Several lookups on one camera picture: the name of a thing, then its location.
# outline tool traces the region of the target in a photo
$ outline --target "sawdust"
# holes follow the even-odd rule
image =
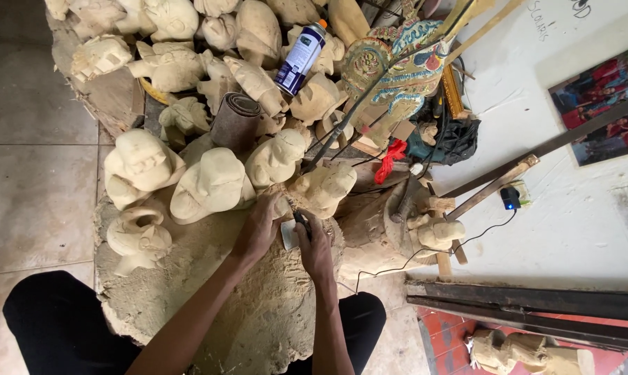
[[[167,214],[173,189],[157,192],[143,205]],[[231,251],[247,214],[220,212],[187,226],[166,217],[161,225],[171,233],[173,249],[164,258],[165,267],[137,268],[129,277],[118,277],[113,270],[120,256],[105,243],[107,226],[118,210],[104,197],[95,213],[94,259],[97,292],[111,328],[147,344]],[[337,271],[342,233],[332,219],[324,225],[333,233]],[[311,355],[314,323],[314,287],[300,251],[286,251],[277,234],[268,254],[224,303],[193,363],[203,374],[278,374],[289,362]]]

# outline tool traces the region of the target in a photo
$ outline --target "sandpaper roll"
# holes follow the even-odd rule
[[[240,93],[227,93],[215,121],[212,122],[212,141],[235,153],[249,151],[254,145],[259,126],[261,107],[252,98]]]

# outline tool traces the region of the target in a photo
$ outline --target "red tile floor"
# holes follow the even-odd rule
[[[587,316],[572,316],[559,314],[539,314],[550,318],[559,318],[567,320],[577,320],[579,322],[589,322],[598,324],[609,324],[612,326],[628,327],[628,322],[612,319],[591,318]],[[484,370],[474,370],[469,366],[469,353],[464,344],[464,338],[468,334],[472,334],[478,326],[485,328],[501,329],[506,334],[511,332],[523,332],[513,328],[502,327],[496,324],[489,324],[462,318],[457,315],[447,314],[445,312],[432,311],[426,308],[418,307],[418,319],[423,322],[423,326],[427,329],[424,333],[424,340],[429,335],[429,348],[425,342],[428,362],[431,375],[488,375]],[[614,371],[625,359],[628,358],[628,352],[619,353],[597,348],[589,348],[582,345],[570,344],[558,340],[562,346],[579,347],[591,350],[594,355],[596,375],[609,375]],[[528,375],[520,363],[513,369],[511,375]]]

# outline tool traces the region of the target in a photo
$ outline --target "power adapter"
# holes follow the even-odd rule
[[[499,191],[502,196],[502,202],[504,202],[505,209],[519,209],[520,208],[520,192],[513,186],[504,187]]]

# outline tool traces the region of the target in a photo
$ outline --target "photograph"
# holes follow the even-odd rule
[[[566,129],[576,129],[628,99],[628,51],[552,87],[549,92]],[[571,147],[579,166],[627,155],[628,115],[575,140]]]

